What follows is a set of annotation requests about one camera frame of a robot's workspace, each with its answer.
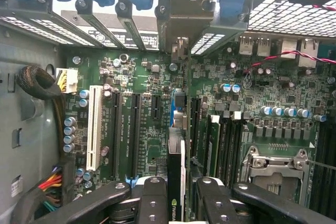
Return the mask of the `installed green RAM stick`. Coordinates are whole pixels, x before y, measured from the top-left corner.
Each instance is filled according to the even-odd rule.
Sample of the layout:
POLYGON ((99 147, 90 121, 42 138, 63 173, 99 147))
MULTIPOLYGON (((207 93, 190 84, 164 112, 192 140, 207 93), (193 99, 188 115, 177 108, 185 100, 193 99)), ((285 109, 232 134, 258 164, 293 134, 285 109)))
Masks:
POLYGON ((218 148, 221 125, 219 123, 219 115, 210 115, 209 118, 209 144, 208 144, 208 160, 207 160, 207 176, 215 177, 218 160, 218 148))

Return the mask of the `black expansion slot blue latch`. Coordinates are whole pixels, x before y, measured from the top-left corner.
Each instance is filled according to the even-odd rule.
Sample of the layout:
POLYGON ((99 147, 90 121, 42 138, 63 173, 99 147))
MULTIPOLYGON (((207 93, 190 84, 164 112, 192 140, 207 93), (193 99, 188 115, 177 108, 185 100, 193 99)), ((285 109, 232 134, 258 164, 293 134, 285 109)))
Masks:
POLYGON ((133 93, 131 95, 131 111, 129 122, 129 156, 127 169, 127 179, 129 179, 130 181, 136 179, 138 175, 141 103, 141 94, 133 93))

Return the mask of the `metal CPU socket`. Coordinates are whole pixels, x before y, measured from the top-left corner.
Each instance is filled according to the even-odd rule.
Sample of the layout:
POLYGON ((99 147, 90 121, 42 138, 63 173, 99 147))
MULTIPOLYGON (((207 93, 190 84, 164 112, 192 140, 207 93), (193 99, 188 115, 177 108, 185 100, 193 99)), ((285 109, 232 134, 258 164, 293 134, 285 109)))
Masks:
POLYGON ((305 206, 310 177, 307 158, 304 149, 293 157, 272 156, 261 155, 258 148, 252 145, 241 163, 239 180, 305 206))

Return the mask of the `black long expansion slot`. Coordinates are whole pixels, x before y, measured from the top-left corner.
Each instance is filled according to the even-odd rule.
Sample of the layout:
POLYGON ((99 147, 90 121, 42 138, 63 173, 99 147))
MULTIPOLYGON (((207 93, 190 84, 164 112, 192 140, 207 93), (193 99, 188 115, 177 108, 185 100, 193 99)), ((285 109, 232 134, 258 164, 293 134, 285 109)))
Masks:
POLYGON ((120 92, 112 93, 112 140, 113 140, 113 154, 112 154, 112 176, 117 178, 119 166, 119 147, 121 135, 121 112, 122 112, 122 97, 120 92))
POLYGON ((201 99, 200 98, 192 98, 192 125, 191 125, 191 155, 196 156, 197 153, 197 144, 198 144, 198 128, 199 128, 199 120, 200 120, 200 112, 201 112, 201 99))

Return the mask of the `white PCI expansion slot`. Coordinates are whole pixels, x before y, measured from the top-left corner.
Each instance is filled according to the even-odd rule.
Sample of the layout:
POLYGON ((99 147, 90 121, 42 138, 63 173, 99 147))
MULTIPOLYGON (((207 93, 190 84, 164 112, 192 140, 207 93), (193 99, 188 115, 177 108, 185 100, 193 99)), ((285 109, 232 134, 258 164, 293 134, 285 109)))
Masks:
POLYGON ((102 86, 89 87, 86 169, 91 171, 96 171, 100 166, 102 93, 102 86))

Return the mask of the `short black expansion slot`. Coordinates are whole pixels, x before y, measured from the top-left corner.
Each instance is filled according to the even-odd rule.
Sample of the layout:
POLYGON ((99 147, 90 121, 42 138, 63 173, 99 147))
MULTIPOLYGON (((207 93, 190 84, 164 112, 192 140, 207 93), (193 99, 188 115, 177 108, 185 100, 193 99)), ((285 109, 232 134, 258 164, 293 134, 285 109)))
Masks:
POLYGON ((161 118, 161 96, 154 94, 151 99, 151 117, 154 120, 161 118))

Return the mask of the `thin metal locking lever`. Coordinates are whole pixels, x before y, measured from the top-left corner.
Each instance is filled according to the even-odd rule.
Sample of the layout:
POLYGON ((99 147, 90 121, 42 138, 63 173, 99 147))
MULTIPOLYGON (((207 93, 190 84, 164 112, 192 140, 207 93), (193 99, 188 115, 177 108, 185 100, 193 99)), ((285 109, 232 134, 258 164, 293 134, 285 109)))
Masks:
POLYGON ((316 161, 306 160, 306 163, 309 164, 309 165, 317 165, 317 166, 321 166, 321 167, 324 167, 324 168, 327 168, 327 169, 336 170, 335 166, 323 164, 323 163, 316 162, 316 161))

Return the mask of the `green motherboard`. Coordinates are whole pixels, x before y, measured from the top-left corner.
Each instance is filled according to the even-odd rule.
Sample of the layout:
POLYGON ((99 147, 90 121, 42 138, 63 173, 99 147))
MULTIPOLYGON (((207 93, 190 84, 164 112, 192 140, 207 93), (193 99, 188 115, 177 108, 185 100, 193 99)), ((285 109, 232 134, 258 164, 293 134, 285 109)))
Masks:
MULTIPOLYGON (((78 70, 77 92, 67 96, 64 151, 75 160, 76 197, 114 180, 135 187, 142 177, 167 182, 171 94, 181 82, 167 55, 75 48, 65 50, 69 69, 78 70), (103 87, 100 166, 86 169, 89 87, 103 87), (118 176, 112 176, 112 93, 122 97, 118 176), (138 175, 127 179, 131 95, 140 93, 138 175), (152 95, 161 96, 161 118, 151 117, 152 95)), ((201 99, 196 156, 190 152, 188 220, 196 220, 196 182, 207 176, 209 118, 220 116, 216 176, 225 187, 239 180, 249 147, 261 155, 293 157, 336 167, 336 45, 314 40, 258 39, 191 56, 192 98, 201 99)), ((309 165, 304 207, 336 221, 336 170, 309 165)))

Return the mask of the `black open PC case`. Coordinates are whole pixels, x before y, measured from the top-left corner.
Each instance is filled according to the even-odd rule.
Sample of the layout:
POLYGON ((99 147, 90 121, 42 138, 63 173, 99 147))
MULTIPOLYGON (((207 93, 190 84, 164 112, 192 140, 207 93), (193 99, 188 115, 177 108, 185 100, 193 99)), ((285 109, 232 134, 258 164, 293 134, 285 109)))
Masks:
MULTIPOLYGON (((93 0, 0 0, 0 224, 32 224, 89 194, 74 192, 75 160, 64 151, 70 93, 56 84, 56 69, 69 69, 65 50, 75 48, 171 57, 159 45, 158 3, 137 10, 129 0, 105 7, 93 0)), ((242 13, 228 19, 220 18, 219 0, 212 5, 213 20, 191 53, 208 56, 239 40, 336 45, 336 0, 245 0, 242 13)), ((135 224, 150 177, 160 176, 129 184, 130 202, 104 211, 94 224, 135 224)), ((168 224, 208 224, 170 222, 165 184, 168 224)))

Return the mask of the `white power connector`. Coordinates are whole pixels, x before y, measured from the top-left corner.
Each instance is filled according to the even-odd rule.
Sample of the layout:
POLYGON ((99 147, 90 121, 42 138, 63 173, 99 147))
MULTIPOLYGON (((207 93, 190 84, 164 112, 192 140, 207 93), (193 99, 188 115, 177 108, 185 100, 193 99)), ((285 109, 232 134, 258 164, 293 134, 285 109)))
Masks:
POLYGON ((60 87, 62 93, 76 93, 78 84, 78 70, 57 68, 56 84, 60 87))

